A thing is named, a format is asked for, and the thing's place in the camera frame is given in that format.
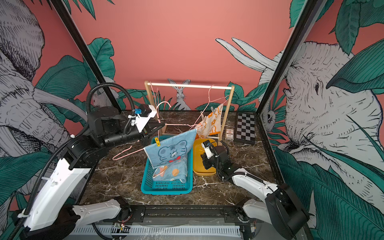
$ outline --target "rabbit illustration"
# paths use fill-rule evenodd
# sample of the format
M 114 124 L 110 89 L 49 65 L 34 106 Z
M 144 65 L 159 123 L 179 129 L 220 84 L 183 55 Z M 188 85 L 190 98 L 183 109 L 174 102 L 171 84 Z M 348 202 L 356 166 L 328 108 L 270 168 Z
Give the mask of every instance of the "rabbit illustration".
M 172 79 L 167 79 L 170 84 L 176 84 L 175 81 Z M 189 84 L 191 80 L 187 79 L 183 82 L 183 84 Z M 185 103 L 184 98 L 185 95 L 183 94 L 183 89 L 184 87 L 178 88 L 178 87 L 173 87 L 174 89 L 177 90 L 176 94 L 176 106 L 179 106 L 178 110 L 191 110 L 191 108 Z

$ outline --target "towel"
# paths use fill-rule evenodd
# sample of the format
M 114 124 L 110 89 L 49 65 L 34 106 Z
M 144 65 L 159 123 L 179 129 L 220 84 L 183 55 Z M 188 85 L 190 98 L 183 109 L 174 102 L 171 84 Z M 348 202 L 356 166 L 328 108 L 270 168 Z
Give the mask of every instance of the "towel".
M 170 165 L 161 166 L 153 173 L 153 181 L 180 180 L 182 183 L 186 183 L 188 176 L 187 164 L 188 160 L 183 156 Z
M 200 138 L 206 138 L 209 135 L 215 135 L 220 133 L 221 131 L 221 113 L 223 111 L 223 105 L 220 104 L 217 108 L 215 108 L 209 115 L 204 117 L 204 120 L 202 120 L 200 123 L 203 125 L 202 128 L 201 125 L 195 126 L 195 128 L 199 128 L 197 130 L 197 135 Z
M 174 164 L 181 157 L 187 156 L 192 149 L 195 136 L 196 129 L 192 129 L 162 140 L 159 147 L 156 143 L 144 147 L 152 168 Z

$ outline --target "black metal frame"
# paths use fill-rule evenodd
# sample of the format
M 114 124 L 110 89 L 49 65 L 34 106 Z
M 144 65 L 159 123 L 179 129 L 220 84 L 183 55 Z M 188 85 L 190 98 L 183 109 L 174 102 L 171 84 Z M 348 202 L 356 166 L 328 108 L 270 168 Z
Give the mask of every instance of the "black metal frame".
M 90 53 L 88 46 L 86 45 L 82 36 L 80 35 L 80 32 L 78 31 L 76 25 L 74 24 L 66 7 L 64 6 L 61 0 L 51 0 L 51 2 L 54 8 L 56 9 L 57 13 L 59 14 L 60 18 L 62 19 L 67 30 L 71 34 L 79 50 L 81 51 L 82 55 L 84 56 L 85 61 L 87 61 L 87 63 L 89 64 L 96 79 L 99 81 L 99 83 L 104 83 L 105 80 L 104 80 L 103 74 L 101 73 L 96 61 L 94 60 L 92 54 Z M 266 135 L 266 132 L 264 131 L 262 121 L 261 121 L 261 112 L 263 108 L 266 106 L 267 102 L 269 101 L 269 96 L 273 94 L 274 88 L 276 87 L 277 84 L 280 83 L 280 79 L 284 71 L 286 70 L 288 64 L 290 63 L 290 60 L 292 59 L 296 49 L 300 47 L 303 37 L 306 31 L 309 29 L 310 24 L 314 19 L 317 11 L 320 9 L 322 2 L 323 0 L 307 1 L 307 4 L 304 6 L 302 14 L 298 19 L 297 25 L 294 31 L 292 32 L 292 35 L 287 43 L 287 46 L 286 46 L 287 51 L 283 53 L 281 60 L 279 61 L 278 66 L 269 83 L 269 86 L 267 87 L 267 90 L 264 94 L 265 97 L 262 99 L 256 112 L 256 124 L 258 125 L 259 133 L 261 135 L 263 145 L 265 147 L 267 157 L 269 159 L 271 168 L 275 175 L 277 184 L 284 183 L 284 179 L 277 165 L 277 161 L 273 154 L 272 148 L 269 144 L 269 140 Z M 113 97 L 113 94 L 110 91 L 110 89 L 106 87 L 104 88 L 104 90 L 105 90 L 105 93 L 107 94 L 107 97 L 111 101 L 112 105 L 115 108 L 117 108 L 119 112 L 121 112 L 122 110 L 118 105 L 116 99 Z M 223 217 L 225 219 L 225 222 L 235 223 L 236 225 L 247 225 L 247 223 L 241 222 L 238 218 L 230 214 L 231 212 L 235 212 L 237 208 L 237 206 L 231 206 L 231 205 L 174 205 L 174 206 L 132 205 L 131 208 L 136 209 L 136 211 L 138 212 L 137 214 L 138 218 L 135 219 L 135 221 L 141 221 L 141 222 L 144 217 L 176 217 L 176 218 L 177 217 Z M 304 229 L 306 230 L 308 239 L 310 239 L 311 234 L 309 232 L 308 226 L 305 225 Z
M 90 69 L 92 70 L 93 74 L 95 75 L 96 79 L 99 81 L 99 83 L 105 83 L 104 76 L 102 72 L 99 69 L 99 66 L 97 65 L 95 59 L 93 58 L 91 52 L 88 49 L 87 44 L 84 42 L 79 30 L 77 29 L 75 23 L 72 20 L 72 17 L 69 15 L 66 7 L 64 6 L 63 2 L 61 0 L 51 0 L 52 5 L 56 9 L 57 14 L 60 16 L 61 20 L 63 21 L 64 25 L 66 26 L 68 32 L 72 36 L 74 42 L 76 43 L 77 47 L 79 48 L 80 52 L 82 53 L 85 61 L 88 63 Z M 107 97 L 111 101 L 112 105 L 121 112 L 121 108 L 119 104 L 117 103 L 116 99 L 114 98 L 111 90 L 109 87 L 103 88 L 105 94 L 107 94 Z
M 272 147 L 269 144 L 268 136 L 264 130 L 261 114 L 264 107 L 267 106 L 269 98 L 273 94 L 276 85 L 280 84 L 280 80 L 283 74 L 285 73 L 286 68 L 290 64 L 291 59 L 294 57 L 295 51 L 300 47 L 302 41 L 304 40 L 304 36 L 309 30 L 311 23 L 315 18 L 316 13 L 320 10 L 320 7 L 322 6 L 323 2 L 324 0 L 307 1 L 292 32 L 292 35 L 286 45 L 286 50 L 284 51 L 279 63 L 277 64 L 276 70 L 272 76 L 272 79 L 265 91 L 264 97 L 256 112 L 256 123 L 277 184 L 284 183 L 284 179 L 277 164 L 275 155 L 273 154 Z

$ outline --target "clothespin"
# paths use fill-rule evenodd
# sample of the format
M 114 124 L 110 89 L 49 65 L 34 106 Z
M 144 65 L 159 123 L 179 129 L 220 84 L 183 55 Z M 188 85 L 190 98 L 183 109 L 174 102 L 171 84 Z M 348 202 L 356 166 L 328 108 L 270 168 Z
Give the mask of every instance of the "clothespin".
M 156 141 L 157 146 L 160 147 L 160 141 L 157 137 L 155 137 L 155 141 Z

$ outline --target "chessboard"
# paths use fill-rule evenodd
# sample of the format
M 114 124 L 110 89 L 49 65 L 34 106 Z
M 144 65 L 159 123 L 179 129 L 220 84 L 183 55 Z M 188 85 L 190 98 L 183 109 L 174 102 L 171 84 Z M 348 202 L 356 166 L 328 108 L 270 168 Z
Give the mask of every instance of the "chessboard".
M 256 141 L 254 114 L 237 113 L 237 124 L 235 129 L 235 142 L 254 144 Z

